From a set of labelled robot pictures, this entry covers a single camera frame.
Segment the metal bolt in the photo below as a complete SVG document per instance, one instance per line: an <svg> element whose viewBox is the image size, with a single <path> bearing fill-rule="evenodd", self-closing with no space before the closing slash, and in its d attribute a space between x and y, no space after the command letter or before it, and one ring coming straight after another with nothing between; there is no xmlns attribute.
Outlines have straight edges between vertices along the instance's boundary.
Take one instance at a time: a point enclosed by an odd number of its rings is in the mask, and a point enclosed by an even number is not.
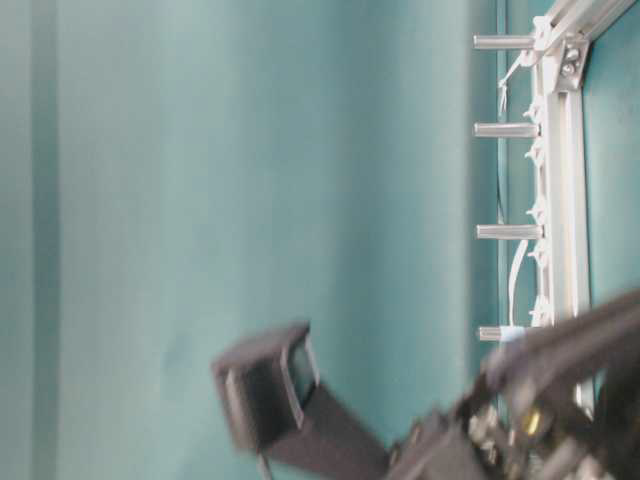
<svg viewBox="0 0 640 480"><path fill-rule="evenodd" d="M580 58L580 50L578 50L577 48L571 48L567 51L567 54L564 58L569 62L575 62Z"/></svg>
<svg viewBox="0 0 640 480"><path fill-rule="evenodd" d="M569 77L569 76L573 75L574 73L576 73L576 67L573 65L573 63L565 63L562 66L562 76L563 77Z"/></svg>
<svg viewBox="0 0 640 480"><path fill-rule="evenodd" d="M409 442L411 445L415 445L420 440L420 435L422 434L422 425L419 420L413 424L411 427L411 434L409 435Z"/></svg>
<svg viewBox="0 0 640 480"><path fill-rule="evenodd" d="M397 444L394 444L391 447L391 454L389 455L389 466L393 467L396 463L398 463L399 459L400 459L400 446Z"/></svg>
<svg viewBox="0 0 640 480"><path fill-rule="evenodd" d="M532 408L524 417L522 421L522 430L524 433L533 437L540 428L542 420L542 413L537 408Z"/></svg>

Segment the metal peg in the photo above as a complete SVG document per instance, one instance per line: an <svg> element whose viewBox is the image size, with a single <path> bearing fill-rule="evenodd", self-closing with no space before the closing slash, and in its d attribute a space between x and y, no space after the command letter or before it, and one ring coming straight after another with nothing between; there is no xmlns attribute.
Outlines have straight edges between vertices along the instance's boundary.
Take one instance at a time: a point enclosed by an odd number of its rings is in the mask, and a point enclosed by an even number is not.
<svg viewBox="0 0 640 480"><path fill-rule="evenodd" d="M531 35L474 35L477 50L531 50L536 39Z"/></svg>
<svg viewBox="0 0 640 480"><path fill-rule="evenodd" d="M499 326L478 328L478 338L481 342L509 342L524 335L525 327Z"/></svg>
<svg viewBox="0 0 640 480"><path fill-rule="evenodd" d="M535 138L540 135L540 126L534 123L476 123L473 134L491 138Z"/></svg>
<svg viewBox="0 0 640 480"><path fill-rule="evenodd" d="M479 239L492 240L538 240L543 236L540 225L478 225Z"/></svg>

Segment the white cable tie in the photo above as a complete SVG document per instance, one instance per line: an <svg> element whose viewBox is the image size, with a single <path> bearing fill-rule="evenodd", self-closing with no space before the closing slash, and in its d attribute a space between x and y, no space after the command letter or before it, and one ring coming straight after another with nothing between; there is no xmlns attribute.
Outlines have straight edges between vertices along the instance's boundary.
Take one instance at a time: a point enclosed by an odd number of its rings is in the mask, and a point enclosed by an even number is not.
<svg viewBox="0 0 640 480"><path fill-rule="evenodd" d="M518 67L522 65L523 54L524 53L520 53L520 55L518 55L518 58L516 58L516 61L513 62L513 65L511 65L511 68L509 68L507 74L502 80L498 82L498 88L500 89L500 115L507 111L507 91L509 88L507 82L509 81L509 78L511 78L511 76L516 72Z"/></svg>
<svg viewBox="0 0 640 480"><path fill-rule="evenodd" d="M509 271L509 325L514 326L514 304L516 296L516 281L518 280L518 273L520 273L520 267L527 253L527 247L529 246L529 240L520 240L516 254L513 256L513 262L511 263L511 270Z"/></svg>

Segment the teal wall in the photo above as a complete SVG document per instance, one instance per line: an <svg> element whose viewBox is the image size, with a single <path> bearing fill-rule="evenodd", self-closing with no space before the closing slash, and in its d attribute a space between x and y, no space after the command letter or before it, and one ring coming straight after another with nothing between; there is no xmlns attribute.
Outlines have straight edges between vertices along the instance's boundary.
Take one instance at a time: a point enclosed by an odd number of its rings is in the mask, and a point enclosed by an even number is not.
<svg viewBox="0 0 640 480"><path fill-rule="evenodd" d="M640 4L594 44L584 86L591 294L640 287Z"/></svg>
<svg viewBox="0 0 640 480"><path fill-rule="evenodd" d="M255 478L208 364L297 315L385 442L459 395L497 318L470 133L495 26L489 0L5 1L5 478Z"/></svg>

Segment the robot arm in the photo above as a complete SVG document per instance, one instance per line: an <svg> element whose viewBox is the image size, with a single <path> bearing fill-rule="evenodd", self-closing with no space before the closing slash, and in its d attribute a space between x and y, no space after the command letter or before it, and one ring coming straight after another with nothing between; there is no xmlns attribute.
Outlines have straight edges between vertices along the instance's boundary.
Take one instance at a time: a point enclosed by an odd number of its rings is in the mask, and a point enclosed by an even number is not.
<svg viewBox="0 0 640 480"><path fill-rule="evenodd" d="M326 478L561 480L606 470L620 480L640 475L639 366L640 290L500 347L467 395L414 423L389 452L320 382L307 324L243 342L213 371L238 447ZM596 374L605 380L592 419L573 391ZM498 397L508 424L492 407Z"/></svg>

